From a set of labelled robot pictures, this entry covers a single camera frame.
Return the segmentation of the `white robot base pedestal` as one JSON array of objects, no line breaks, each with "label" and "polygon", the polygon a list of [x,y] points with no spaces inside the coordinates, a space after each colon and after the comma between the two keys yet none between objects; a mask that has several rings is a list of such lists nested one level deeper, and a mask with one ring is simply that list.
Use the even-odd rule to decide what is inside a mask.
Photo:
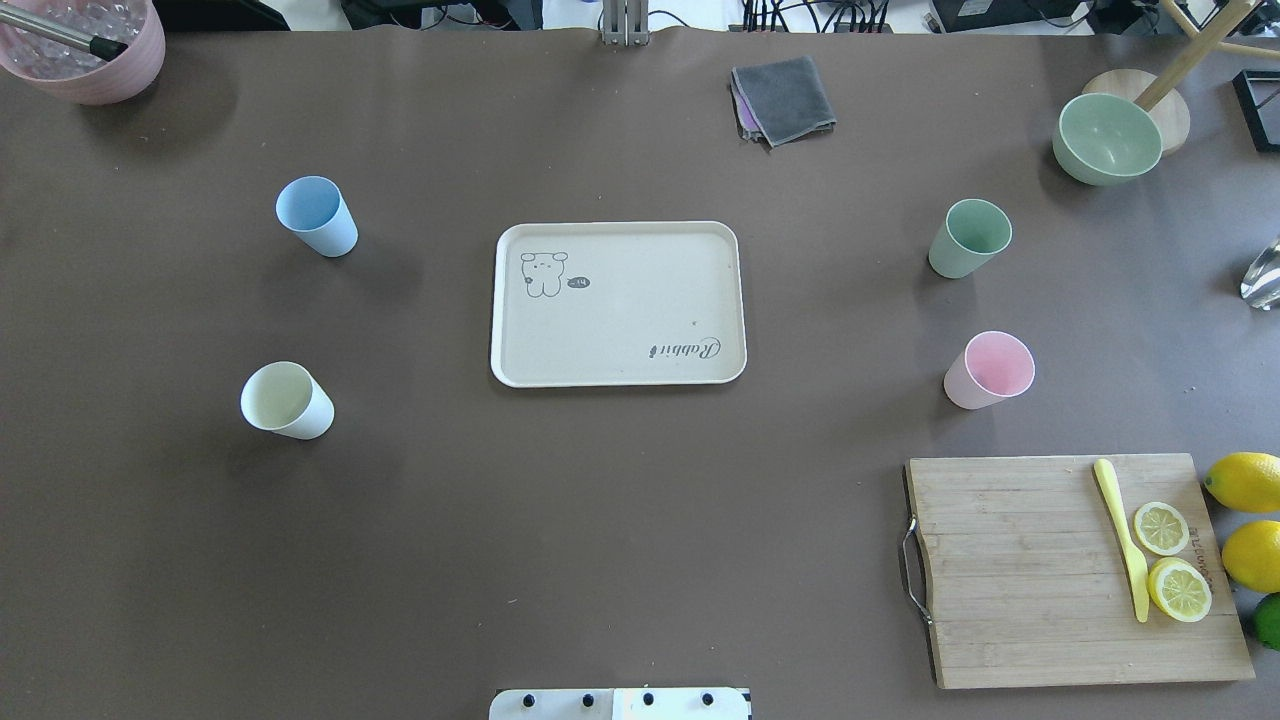
[{"label": "white robot base pedestal", "polygon": [[751,719],[750,693],[732,687],[508,689],[489,719]]}]

